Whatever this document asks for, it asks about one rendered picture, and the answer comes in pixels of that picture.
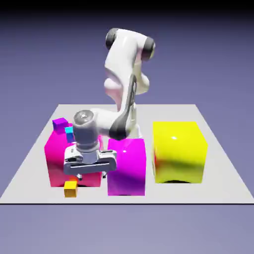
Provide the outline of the small orange cube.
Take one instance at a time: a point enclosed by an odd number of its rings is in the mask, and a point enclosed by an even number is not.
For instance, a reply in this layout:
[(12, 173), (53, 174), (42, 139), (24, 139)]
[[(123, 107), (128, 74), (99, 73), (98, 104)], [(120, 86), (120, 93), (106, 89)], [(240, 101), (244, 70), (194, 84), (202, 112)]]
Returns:
[(65, 181), (63, 187), (65, 198), (77, 197), (77, 187), (77, 181)]

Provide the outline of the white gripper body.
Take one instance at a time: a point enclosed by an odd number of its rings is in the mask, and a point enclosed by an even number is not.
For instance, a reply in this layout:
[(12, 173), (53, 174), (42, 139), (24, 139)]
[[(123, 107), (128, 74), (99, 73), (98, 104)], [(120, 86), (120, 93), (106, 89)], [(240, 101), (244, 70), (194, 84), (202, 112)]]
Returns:
[(63, 172), (66, 175), (83, 175), (97, 172), (109, 172), (116, 170), (116, 151), (93, 151), (80, 153), (75, 151), (65, 157)]

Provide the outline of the small cyan cube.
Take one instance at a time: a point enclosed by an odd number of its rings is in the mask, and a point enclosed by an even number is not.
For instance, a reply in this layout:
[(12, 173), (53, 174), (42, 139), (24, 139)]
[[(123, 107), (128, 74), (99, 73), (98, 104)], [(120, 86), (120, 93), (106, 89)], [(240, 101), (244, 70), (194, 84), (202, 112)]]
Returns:
[(68, 143), (75, 142), (74, 134), (73, 134), (73, 126), (65, 127), (65, 135)]

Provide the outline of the large pink box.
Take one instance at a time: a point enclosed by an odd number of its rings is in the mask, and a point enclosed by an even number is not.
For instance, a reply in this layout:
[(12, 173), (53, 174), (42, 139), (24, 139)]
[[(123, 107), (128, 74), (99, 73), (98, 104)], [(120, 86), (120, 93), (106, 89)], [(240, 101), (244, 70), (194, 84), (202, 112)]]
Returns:
[[(44, 151), (48, 167), (50, 185), (52, 187), (63, 187), (66, 181), (74, 181), (76, 177), (66, 175), (63, 171), (64, 152), (67, 147), (71, 146), (67, 142), (65, 129), (52, 131), (47, 140)], [(81, 187), (99, 187), (101, 185), (102, 173), (91, 173), (82, 176), (78, 182)]]

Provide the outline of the large magenta box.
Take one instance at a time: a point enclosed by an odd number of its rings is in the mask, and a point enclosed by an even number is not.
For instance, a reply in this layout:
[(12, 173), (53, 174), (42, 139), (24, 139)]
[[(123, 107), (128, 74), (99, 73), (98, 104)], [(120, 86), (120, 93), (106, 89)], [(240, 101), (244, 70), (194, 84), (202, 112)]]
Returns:
[(108, 149), (117, 152), (117, 168), (107, 174), (109, 196), (144, 196), (146, 149), (142, 138), (109, 139)]

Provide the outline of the large yellow box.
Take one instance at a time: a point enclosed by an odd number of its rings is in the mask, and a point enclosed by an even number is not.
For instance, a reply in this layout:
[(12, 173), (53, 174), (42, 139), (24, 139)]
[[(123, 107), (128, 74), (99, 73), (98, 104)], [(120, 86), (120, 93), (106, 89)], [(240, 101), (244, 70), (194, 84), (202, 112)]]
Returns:
[(155, 182), (200, 184), (208, 143), (195, 121), (154, 121), (153, 172)]

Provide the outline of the small purple cube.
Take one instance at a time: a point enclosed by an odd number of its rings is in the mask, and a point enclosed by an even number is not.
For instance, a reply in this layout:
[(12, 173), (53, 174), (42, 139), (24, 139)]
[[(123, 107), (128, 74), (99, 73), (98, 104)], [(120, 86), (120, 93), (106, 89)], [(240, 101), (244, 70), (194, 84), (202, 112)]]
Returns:
[(53, 130), (57, 133), (65, 132), (65, 128), (69, 127), (69, 123), (65, 118), (53, 119)]

